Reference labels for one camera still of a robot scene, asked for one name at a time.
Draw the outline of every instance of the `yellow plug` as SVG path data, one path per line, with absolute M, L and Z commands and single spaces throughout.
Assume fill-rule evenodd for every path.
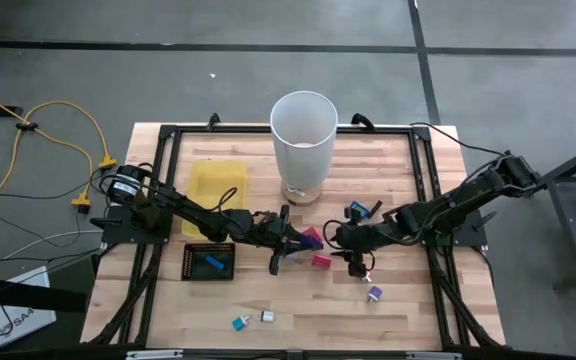
M 114 168 L 115 165 L 117 165 L 117 159 L 113 159 L 110 156 L 106 155 L 104 156 L 104 161 L 99 163 L 99 168 L 108 170 Z
M 88 194 L 86 194 L 85 192 L 79 194 L 79 197 L 73 199 L 70 203 L 76 206 L 77 211 L 79 211 L 79 213 L 81 214 L 88 214 L 88 212 L 90 211 L 90 207 L 92 206 L 92 201 L 88 199 Z

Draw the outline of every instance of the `white cable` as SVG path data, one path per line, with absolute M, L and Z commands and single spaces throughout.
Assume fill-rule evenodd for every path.
M 15 255 L 17 255 L 17 254 L 19 254 L 19 253 L 27 250 L 27 249 L 30 249 L 31 247 L 33 247 L 33 246 L 35 246 L 35 245 L 37 245 L 37 244 L 39 244 L 39 243 L 42 243 L 42 242 L 44 242 L 44 241 L 46 241 L 46 240 L 56 239 L 56 238 L 60 238 L 60 237 L 68 236 L 68 235 L 76 235 L 76 234 L 99 234 L 99 233 L 102 233 L 102 232 L 103 232 L 103 230 L 82 230 L 82 231 L 69 231 L 69 232 L 67 232 L 67 233 L 61 233 L 61 234 L 51 235 L 51 236 L 45 237 L 45 238 L 43 238 L 43 239 L 39 239 L 39 240 L 37 240 L 37 241 L 35 241 L 35 242 L 32 242 L 32 243 L 30 243 L 30 244 L 22 247 L 21 249 L 13 252 L 12 254 L 7 255 L 6 257 L 2 258 L 2 259 L 0 260 L 0 262 L 2 262 L 3 260 L 6 260 L 6 259 L 10 259 L 11 257 L 13 257 L 13 256 L 15 256 Z

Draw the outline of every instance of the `yellow extension cord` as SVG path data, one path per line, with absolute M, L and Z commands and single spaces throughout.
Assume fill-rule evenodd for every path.
M 80 106 L 70 103 L 68 101 L 62 101 L 62 100 L 55 100 L 55 101 L 49 101 L 40 105 L 35 106 L 34 108 L 32 108 L 27 114 L 26 116 L 24 116 L 23 118 L 17 114 L 15 114 L 14 112 L 10 111 L 8 108 L 6 108 L 5 106 L 0 104 L 0 108 L 4 111 L 6 111 L 7 113 L 9 113 L 11 116 L 17 118 L 19 121 L 21 121 L 24 124 L 29 124 L 30 123 L 30 119 L 32 117 L 32 115 L 35 114 L 35 112 L 37 112 L 37 110 L 45 108 L 47 106 L 51 106 L 51 105 L 65 105 L 65 106 L 70 106 L 72 108 L 75 108 L 77 110 L 79 110 L 82 114 L 84 114 L 88 119 L 90 119 L 90 121 L 92 121 L 92 123 L 95 125 L 95 127 L 97 128 L 97 132 L 99 133 L 99 137 L 101 138 L 101 143 L 103 145 L 104 148 L 104 160 L 99 164 L 99 168 L 100 169 L 110 169 L 112 167 L 114 167 L 117 164 L 117 160 L 113 159 L 112 157 L 110 157 L 110 154 L 108 153 L 108 147 L 106 145 L 106 139 L 104 137 L 104 133 L 101 130 L 101 128 L 99 127 L 99 124 L 97 123 L 97 121 L 95 120 L 95 118 L 92 117 L 92 115 L 90 115 L 88 112 L 86 112 L 84 109 L 82 109 Z M 86 152 L 86 150 L 82 149 L 81 147 L 75 145 L 75 144 L 71 144 L 69 142 L 66 141 L 62 141 L 62 140 L 58 140 L 55 139 L 53 137 L 51 137 L 50 135 L 46 134 L 45 132 L 36 129 L 35 130 L 36 133 L 38 133 L 39 135 L 43 136 L 44 138 L 46 138 L 48 141 L 53 142 L 55 144 L 58 145 L 62 145 L 62 146 L 66 146 L 72 149 L 75 149 L 77 151 L 79 151 L 80 153 L 82 153 L 86 159 L 88 159 L 88 170 L 89 170 L 89 176 L 92 177 L 92 173 L 93 173 L 93 165 L 92 165 L 92 158 L 90 157 L 90 155 Z M 0 183 L 0 191 L 1 189 L 4 187 L 4 185 L 6 184 L 6 182 L 8 181 L 8 178 L 10 177 L 10 174 L 12 173 L 13 168 L 15 167 L 15 162 L 17 161 L 17 152 L 18 152 L 18 148 L 19 148 L 19 141 L 21 140 L 21 135 L 22 135 L 23 131 L 22 130 L 18 130 L 17 131 L 17 135 L 15 136 L 15 142 L 13 144 L 13 150 L 12 150 L 12 158 L 10 159 L 10 166 L 8 167 L 8 172 L 6 173 L 6 175 L 4 176 L 4 178 L 1 180 Z M 79 195 L 79 197 L 77 199 L 74 199 L 72 201 L 73 205 L 85 205 L 85 206 L 90 206 L 90 200 L 88 200 L 88 191 L 90 189 L 90 184 L 87 184 L 86 187 L 84 188 L 84 191 Z

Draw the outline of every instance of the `black tray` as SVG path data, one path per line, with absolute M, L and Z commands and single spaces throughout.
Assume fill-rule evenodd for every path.
M 224 264 L 223 270 L 206 261 L 206 256 Z M 235 244 L 186 244 L 181 266 L 182 281 L 232 280 L 235 277 Z

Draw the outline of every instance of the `yellow plastic container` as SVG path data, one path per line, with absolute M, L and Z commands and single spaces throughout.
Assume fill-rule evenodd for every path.
M 246 163 L 244 161 L 197 161 L 192 164 L 190 170 L 186 196 L 210 209 L 217 206 L 221 196 L 232 187 L 237 188 L 237 193 L 226 201 L 221 207 L 222 210 L 245 208 Z M 181 225 L 181 232 L 205 239 L 195 225 L 185 220 Z

